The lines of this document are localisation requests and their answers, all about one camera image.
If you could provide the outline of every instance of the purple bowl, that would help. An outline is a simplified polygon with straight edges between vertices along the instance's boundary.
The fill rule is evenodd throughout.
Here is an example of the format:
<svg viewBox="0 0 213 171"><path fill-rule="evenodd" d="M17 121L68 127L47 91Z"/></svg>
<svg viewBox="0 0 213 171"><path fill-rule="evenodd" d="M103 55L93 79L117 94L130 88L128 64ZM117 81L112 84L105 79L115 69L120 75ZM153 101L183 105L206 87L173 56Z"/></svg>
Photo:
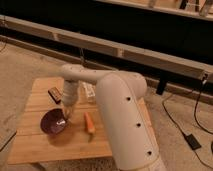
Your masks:
<svg viewBox="0 0 213 171"><path fill-rule="evenodd" d="M62 110L53 109L43 116L40 127L46 134L58 134L64 130L66 123Z"/></svg>

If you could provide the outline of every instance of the cable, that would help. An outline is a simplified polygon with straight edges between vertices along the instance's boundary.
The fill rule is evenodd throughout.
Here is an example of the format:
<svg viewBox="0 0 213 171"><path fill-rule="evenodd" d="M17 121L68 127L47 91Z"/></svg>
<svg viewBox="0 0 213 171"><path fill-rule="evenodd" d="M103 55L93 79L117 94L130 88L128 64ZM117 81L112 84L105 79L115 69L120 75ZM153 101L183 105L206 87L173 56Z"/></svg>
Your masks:
<svg viewBox="0 0 213 171"><path fill-rule="evenodd" d="M193 91L194 91L194 89L191 90L190 92L187 92L187 93L176 93L176 94L178 94L178 95L189 95L189 94L191 94ZM166 105L165 105L166 101L169 100L170 98L172 98L173 95L174 95L174 94L171 94L169 97L167 97L166 99L164 99L164 100L162 101L162 106L163 106L163 108L164 108L166 114L167 114L168 117L170 118L170 120L175 124L175 126L179 129L179 131L181 132L181 134L185 137L186 134L185 134L184 131L181 129L181 127L179 126L179 124L172 118L172 116L170 115L170 113L169 113L169 111L168 111L168 109L166 108Z"/></svg>
<svg viewBox="0 0 213 171"><path fill-rule="evenodd" d="M192 90L192 91L190 91L190 92L188 92L188 93L180 93L180 94L185 94L185 95L187 95L187 94L191 94L193 91L194 91L194 90ZM174 94L171 94L169 97L167 97L166 99L164 99L164 100L162 101L162 106L163 106L163 108L164 108L166 114L167 114L168 117L170 118L170 120L175 124L175 126L178 128L178 130L181 132L182 136L184 137L184 140L186 141L186 139L185 139L186 134L184 133L184 131L182 130L182 128L179 126L179 124L172 118L172 116L170 115L170 113L169 113L169 111L168 111L168 109L166 108L166 105L165 105L165 102L166 102L167 100L169 100L170 98L172 98L173 95L174 95ZM197 98L197 102L198 102L199 99L200 99L200 95L201 95L201 93L199 93L199 96L198 96L198 98ZM193 151L194 151L195 155L197 156L197 158L198 158L198 160L200 161L201 164L203 164L204 166L206 166L206 167L208 167L208 168L210 168L210 169L213 169L213 167L211 167L210 165L206 164L205 162L203 162L203 161L201 160L201 158L199 157L199 155L197 154L197 152L196 152L195 150L193 150Z"/></svg>
<svg viewBox="0 0 213 171"><path fill-rule="evenodd" d="M201 88L200 88L200 91L199 91L199 94L198 94L198 97L197 97L197 100L196 100L196 104L195 104L195 108L194 108L194 118L195 118L195 121L197 123L197 125L205 132L209 133L209 134L212 134L213 135L213 132L209 131L208 129L206 129L204 126L202 126L197 118L197 107L198 107L198 104L199 104L199 101L200 101L200 97L201 97L201 94L202 94L202 91L204 89L204 86L205 84L202 84L201 85Z"/></svg>
<svg viewBox="0 0 213 171"><path fill-rule="evenodd" d="M199 155L197 154L197 152L195 150L193 150L195 155L197 156L198 160L206 167L210 168L213 170L213 167L211 167L210 165L206 164L204 161L201 160L201 158L199 157Z"/></svg>
<svg viewBox="0 0 213 171"><path fill-rule="evenodd" d="M170 115L170 113L168 112L167 108L166 108L166 105L165 105L165 102L167 100L169 100L170 98L172 98L173 94L171 94L169 97L167 97L166 99L164 99L162 101L162 105L163 105L163 108L166 112L166 114L168 115L168 117L170 118L170 120L175 124L175 126L179 129L179 131L181 132L181 134L185 137L186 134L183 132L183 130L181 129L181 127L179 126L179 124L173 119L173 117Z"/></svg>
<svg viewBox="0 0 213 171"><path fill-rule="evenodd" d="M0 152L2 152L5 147L7 146L7 144L9 144L9 142L13 139L13 137L17 134L17 131L15 131L11 136L10 138L5 142L5 144L0 148Z"/></svg>

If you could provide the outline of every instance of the wooden tabletop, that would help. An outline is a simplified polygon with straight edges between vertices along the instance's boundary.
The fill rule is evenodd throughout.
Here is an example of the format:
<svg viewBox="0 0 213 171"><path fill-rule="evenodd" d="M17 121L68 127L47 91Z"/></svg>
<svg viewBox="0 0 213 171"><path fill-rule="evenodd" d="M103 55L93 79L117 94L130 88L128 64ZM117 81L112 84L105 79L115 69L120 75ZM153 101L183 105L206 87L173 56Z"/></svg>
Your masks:
<svg viewBox="0 0 213 171"><path fill-rule="evenodd" d="M41 131L40 121L44 114L51 109L60 108L47 93L52 87L62 91L63 79L53 77L35 80L9 154L8 164L112 156L97 106L94 102L87 101L82 86L79 87L79 100L71 123L65 130L55 136L48 136ZM140 101L140 105L147 113L151 128L143 100ZM88 142L89 135L85 132L84 112L90 113L96 127L91 142Z"/></svg>

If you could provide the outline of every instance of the orange carrot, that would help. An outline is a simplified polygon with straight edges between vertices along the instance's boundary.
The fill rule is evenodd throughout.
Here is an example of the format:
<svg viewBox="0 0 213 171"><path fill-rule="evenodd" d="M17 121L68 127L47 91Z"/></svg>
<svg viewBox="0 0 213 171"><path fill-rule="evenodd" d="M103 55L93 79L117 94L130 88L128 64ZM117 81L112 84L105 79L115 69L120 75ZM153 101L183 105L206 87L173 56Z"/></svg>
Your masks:
<svg viewBox="0 0 213 171"><path fill-rule="evenodd" d="M86 121L87 132L89 134L94 134L95 133L95 126L94 126L94 123L93 123L92 118L90 117L89 113L85 112L84 118L85 118L85 121Z"/></svg>

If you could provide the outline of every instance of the table leg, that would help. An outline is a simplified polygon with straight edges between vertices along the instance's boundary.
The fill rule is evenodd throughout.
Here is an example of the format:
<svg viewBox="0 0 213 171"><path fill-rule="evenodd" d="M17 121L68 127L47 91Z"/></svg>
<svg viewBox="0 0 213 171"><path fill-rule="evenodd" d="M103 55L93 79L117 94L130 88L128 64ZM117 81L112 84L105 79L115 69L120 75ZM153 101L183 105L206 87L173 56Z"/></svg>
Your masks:
<svg viewBox="0 0 213 171"><path fill-rule="evenodd" d="M39 171L46 171L45 167L43 167L40 163L31 163L31 166L38 169Z"/></svg>

